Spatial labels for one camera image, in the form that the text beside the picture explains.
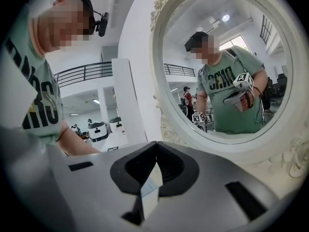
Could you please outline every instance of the office chair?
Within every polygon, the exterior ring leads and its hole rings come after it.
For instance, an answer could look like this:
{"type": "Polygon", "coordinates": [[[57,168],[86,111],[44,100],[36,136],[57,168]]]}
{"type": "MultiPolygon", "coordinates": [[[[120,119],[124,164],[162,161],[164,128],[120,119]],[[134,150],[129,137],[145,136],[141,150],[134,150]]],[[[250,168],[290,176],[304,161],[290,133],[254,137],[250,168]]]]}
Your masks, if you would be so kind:
{"type": "Polygon", "coordinates": [[[286,89],[286,84],[287,84],[287,77],[284,74],[279,74],[278,75],[278,79],[277,82],[279,84],[279,90],[280,90],[280,94],[282,96],[284,96],[285,93],[285,89],[286,89]]]}

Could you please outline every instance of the window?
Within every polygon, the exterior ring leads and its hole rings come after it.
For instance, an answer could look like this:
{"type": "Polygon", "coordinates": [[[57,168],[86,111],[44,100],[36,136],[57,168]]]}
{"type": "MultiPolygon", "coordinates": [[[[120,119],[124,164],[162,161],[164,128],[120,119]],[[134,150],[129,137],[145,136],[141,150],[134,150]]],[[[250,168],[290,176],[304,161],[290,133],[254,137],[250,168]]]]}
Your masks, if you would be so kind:
{"type": "Polygon", "coordinates": [[[265,44],[267,44],[267,42],[268,42],[271,29],[272,29],[272,24],[267,19],[267,17],[265,15],[263,15],[263,22],[262,22],[260,37],[263,39],[265,44]]]}
{"type": "Polygon", "coordinates": [[[236,38],[234,38],[234,39],[232,39],[232,40],[230,40],[230,41],[228,41],[228,42],[226,42],[226,43],[224,43],[224,44],[222,44],[219,47],[219,50],[224,50],[224,49],[230,48],[230,47],[232,47],[234,45],[238,45],[238,46],[244,48],[245,50],[247,50],[248,52],[250,52],[247,44],[245,43],[245,41],[243,40],[241,35],[236,37],[236,38]]]}

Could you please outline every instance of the bracelet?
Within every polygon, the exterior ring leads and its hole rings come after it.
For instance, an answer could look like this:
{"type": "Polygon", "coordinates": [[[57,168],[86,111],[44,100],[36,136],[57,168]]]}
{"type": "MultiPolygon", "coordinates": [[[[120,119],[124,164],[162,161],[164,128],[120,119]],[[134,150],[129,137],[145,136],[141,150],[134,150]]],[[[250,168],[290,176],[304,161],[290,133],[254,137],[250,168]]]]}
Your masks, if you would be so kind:
{"type": "Polygon", "coordinates": [[[263,95],[263,93],[262,93],[256,86],[253,86],[253,88],[256,88],[257,91],[259,91],[259,93],[260,93],[261,95],[263,95]]]}

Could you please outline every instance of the gray plastic surface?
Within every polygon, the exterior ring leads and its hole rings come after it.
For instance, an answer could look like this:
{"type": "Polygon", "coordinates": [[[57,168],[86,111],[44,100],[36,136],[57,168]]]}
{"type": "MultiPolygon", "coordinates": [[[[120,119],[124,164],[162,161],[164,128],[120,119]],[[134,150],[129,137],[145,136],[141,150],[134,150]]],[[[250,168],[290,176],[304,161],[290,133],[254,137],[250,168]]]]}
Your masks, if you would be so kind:
{"type": "Polygon", "coordinates": [[[189,156],[199,165],[199,177],[183,195],[160,198],[142,224],[143,228],[168,232],[225,232],[249,223],[225,184],[239,181],[267,209],[278,202],[275,194],[232,162],[203,151],[162,142],[189,156]]]}
{"type": "Polygon", "coordinates": [[[279,203],[270,189],[230,161],[184,146],[161,143],[193,157],[199,164],[199,177],[183,195],[160,198],[139,227],[121,218],[132,210],[136,196],[119,190],[111,179],[110,168],[117,159],[149,143],[65,157],[57,147],[45,146],[22,131],[0,128],[0,133],[2,165],[12,187],[23,204],[54,231],[223,232],[237,227],[246,231],[245,225],[253,229],[225,188],[232,181],[239,181],[266,208],[279,203]],[[77,171],[68,167],[85,161],[93,166],[77,171]]]}

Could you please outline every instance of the ceiling light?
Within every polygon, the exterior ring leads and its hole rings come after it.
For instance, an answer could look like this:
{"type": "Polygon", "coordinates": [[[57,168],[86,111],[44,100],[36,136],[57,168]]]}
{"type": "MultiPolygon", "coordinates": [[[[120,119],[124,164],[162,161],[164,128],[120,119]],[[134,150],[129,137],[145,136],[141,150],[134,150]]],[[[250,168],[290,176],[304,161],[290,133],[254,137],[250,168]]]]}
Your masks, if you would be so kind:
{"type": "Polygon", "coordinates": [[[228,21],[230,19],[230,16],[228,15],[228,14],[226,14],[226,15],[224,15],[223,17],[222,17],[222,20],[223,21],[228,21]]]}

